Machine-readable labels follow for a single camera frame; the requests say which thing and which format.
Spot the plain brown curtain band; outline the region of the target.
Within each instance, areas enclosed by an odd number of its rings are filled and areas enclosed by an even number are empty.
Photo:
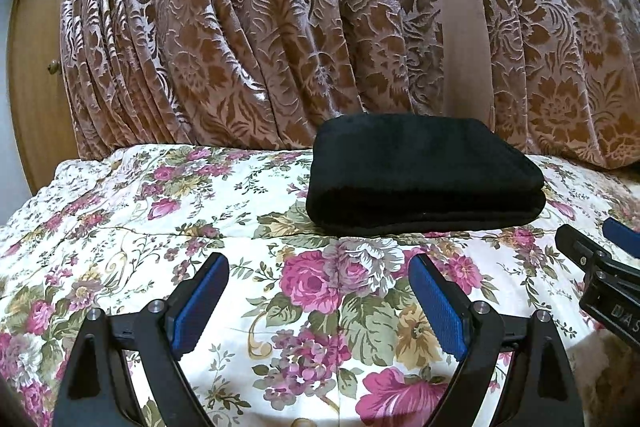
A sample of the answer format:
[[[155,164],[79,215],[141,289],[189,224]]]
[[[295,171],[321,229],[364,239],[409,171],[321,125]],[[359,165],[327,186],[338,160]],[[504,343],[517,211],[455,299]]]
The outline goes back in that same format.
[[[438,0],[444,57],[444,114],[495,126],[494,87],[483,0]]]

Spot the black pants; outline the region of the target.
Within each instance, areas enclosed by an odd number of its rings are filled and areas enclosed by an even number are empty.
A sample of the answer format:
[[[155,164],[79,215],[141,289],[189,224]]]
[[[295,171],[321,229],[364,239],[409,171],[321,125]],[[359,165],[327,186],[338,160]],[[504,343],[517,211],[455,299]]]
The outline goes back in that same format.
[[[476,119],[345,115],[314,140],[306,211],[331,235],[518,227],[545,205],[540,168]]]

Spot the floral bedspread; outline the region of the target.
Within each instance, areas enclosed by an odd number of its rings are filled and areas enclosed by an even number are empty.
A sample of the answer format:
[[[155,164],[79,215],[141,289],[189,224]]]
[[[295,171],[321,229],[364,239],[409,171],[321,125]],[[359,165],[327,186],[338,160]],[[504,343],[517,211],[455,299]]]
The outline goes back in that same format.
[[[633,426],[639,358],[579,308],[560,225],[639,224],[639,177],[539,156],[547,204],[522,227],[336,239],[309,220],[311,153],[142,145],[68,160],[1,228],[1,374],[51,424],[86,313],[136,312],[212,254],[230,279],[186,378],[221,426],[416,426],[456,363],[410,288],[426,254],[501,313],[552,314],[589,426]]]

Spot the brown floral curtain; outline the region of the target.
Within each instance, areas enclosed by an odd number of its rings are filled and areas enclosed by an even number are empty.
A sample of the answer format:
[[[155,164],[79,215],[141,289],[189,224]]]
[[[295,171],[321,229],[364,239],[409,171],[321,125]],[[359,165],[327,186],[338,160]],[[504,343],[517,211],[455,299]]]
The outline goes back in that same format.
[[[483,0],[495,126],[527,154],[639,158],[639,0]],[[444,114],[438,0],[61,0],[79,155],[307,148],[345,114]]]

